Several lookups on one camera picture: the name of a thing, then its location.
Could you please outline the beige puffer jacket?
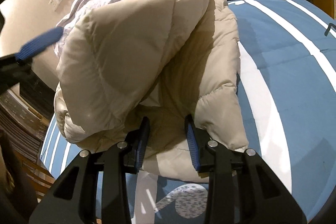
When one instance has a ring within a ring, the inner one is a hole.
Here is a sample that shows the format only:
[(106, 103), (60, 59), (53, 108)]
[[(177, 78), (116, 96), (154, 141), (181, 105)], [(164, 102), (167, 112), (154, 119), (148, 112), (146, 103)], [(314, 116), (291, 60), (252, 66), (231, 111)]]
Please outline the beige puffer jacket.
[(91, 10), (66, 37), (57, 67), (61, 134), (101, 152), (147, 117), (142, 169), (199, 182), (187, 115), (231, 150), (249, 144), (237, 96), (238, 41), (227, 0), (121, 0)]

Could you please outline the black clothes hanger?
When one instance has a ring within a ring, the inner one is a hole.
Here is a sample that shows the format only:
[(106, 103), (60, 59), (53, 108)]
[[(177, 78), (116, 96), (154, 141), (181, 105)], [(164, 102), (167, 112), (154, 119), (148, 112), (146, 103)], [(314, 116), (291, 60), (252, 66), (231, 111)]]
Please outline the black clothes hanger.
[(336, 29), (336, 25), (334, 23), (329, 23), (324, 35), (328, 36), (328, 34), (332, 34), (336, 38), (335, 29)]

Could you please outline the wooden chair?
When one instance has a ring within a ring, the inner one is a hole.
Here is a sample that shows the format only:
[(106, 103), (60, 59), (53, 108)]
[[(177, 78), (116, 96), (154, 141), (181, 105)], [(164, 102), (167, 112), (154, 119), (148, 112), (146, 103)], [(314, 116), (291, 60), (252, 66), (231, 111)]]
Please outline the wooden chair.
[(19, 160), (23, 172), (31, 180), (31, 185), (35, 190), (38, 202), (40, 202), (49, 191), (50, 187), (52, 187), (54, 184), (54, 177), (49, 173), (48, 170), (27, 159), (19, 152), (14, 151), (14, 153)]

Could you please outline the black television screen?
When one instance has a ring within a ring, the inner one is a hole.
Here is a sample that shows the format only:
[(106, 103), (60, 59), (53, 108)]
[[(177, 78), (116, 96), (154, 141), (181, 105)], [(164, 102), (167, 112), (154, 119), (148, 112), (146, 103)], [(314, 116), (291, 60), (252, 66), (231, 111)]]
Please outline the black television screen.
[(31, 78), (19, 83), (19, 95), (39, 114), (50, 120), (54, 114), (55, 91), (34, 72)]

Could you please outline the blue white striped bedsheet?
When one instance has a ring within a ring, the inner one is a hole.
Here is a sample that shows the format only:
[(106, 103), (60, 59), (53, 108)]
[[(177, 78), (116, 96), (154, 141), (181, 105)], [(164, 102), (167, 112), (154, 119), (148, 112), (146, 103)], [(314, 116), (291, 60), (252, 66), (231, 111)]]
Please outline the blue white striped bedsheet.
[[(335, 31), (306, 0), (229, 0), (238, 19), (238, 97), (249, 146), (291, 175), (309, 223), (335, 223)], [(54, 178), (79, 153), (52, 117), (40, 159)], [(288, 152), (290, 166), (276, 162)], [(203, 223), (207, 184), (127, 174), (132, 223)]]

